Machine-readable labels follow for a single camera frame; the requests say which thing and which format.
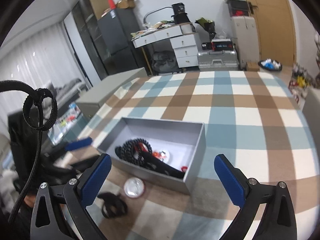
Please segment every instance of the tablecloth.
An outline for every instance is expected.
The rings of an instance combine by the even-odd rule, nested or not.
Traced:
[[[312,233],[319,205],[319,163],[308,124],[286,85],[263,72],[200,72],[135,79],[120,87],[91,119],[80,138],[91,147],[73,159],[96,154],[123,116],[205,124],[207,149],[192,194],[146,182],[138,199],[123,197],[127,216],[102,217],[102,201],[87,207],[108,239],[219,239],[238,212],[213,168],[217,154],[260,183],[286,182],[293,201],[298,239]],[[122,193],[131,175],[112,168],[101,191]],[[246,239],[251,239],[264,205]]]

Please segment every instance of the wooden desk leg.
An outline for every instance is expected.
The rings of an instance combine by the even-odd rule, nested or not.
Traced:
[[[147,62],[148,68],[149,68],[149,70],[150,70],[150,72],[151,72],[151,75],[153,75],[152,68],[151,68],[151,66],[150,66],[150,64],[149,64],[149,61],[148,61],[148,58],[147,58],[147,54],[146,54],[146,52],[144,51],[144,47],[141,47],[141,49],[142,49],[144,58],[145,58],[145,60],[146,60],[146,62]]]

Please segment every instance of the gray refrigerator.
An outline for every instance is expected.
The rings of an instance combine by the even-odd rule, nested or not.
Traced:
[[[140,30],[132,8],[111,10],[98,20],[98,26],[118,73],[141,67],[148,72],[141,48],[131,42],[131,33]]]

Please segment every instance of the metal screw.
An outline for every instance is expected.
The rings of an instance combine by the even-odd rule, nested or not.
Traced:
[[[285,188],[287,185],[284,183],[284,182],[279,182],[279,186],[281,187],[281,188]]]
[[[45,188],[48,184],[46,182],[41,183],[40,188]]]
[[[254,178],[250,178],[250,179],[249,179],[249,183],[250,183],[251,185],[256,185],[256,184],[257,184],[257,180],[254,179]]]
[[[69,180],[69,184],[70,185],[74,185],[74,184],[76,184],[77,183],[77,179],[71,179],[71,180]]]

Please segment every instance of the ceiling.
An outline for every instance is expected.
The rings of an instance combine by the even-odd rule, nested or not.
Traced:
[[[61,22],[79,0],[35,0],[14,24],[0,47],[0,59],[26,38]]]

